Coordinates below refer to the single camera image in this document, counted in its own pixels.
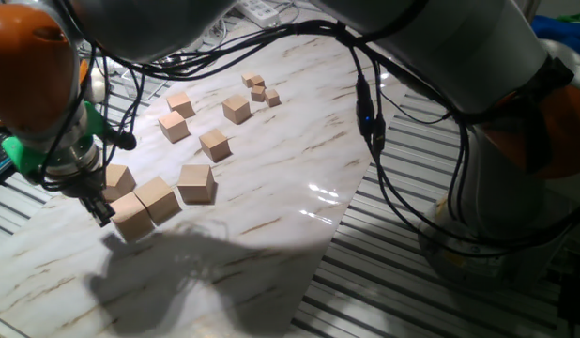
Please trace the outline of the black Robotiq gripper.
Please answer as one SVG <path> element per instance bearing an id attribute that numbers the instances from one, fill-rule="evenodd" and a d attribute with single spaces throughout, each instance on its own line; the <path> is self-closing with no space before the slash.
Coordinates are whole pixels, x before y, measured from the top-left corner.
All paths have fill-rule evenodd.
<path id="1" fill-rule="evenodd" d="M 67 177 L 61 182 L 61 188 L 61 193 L 65 196 L 79 198 L 82 205 L 100 227 L 104 227 L 111 222 L 115 211 L 100 196 L 105 188 L 105 174 L 102 168 Z"/>

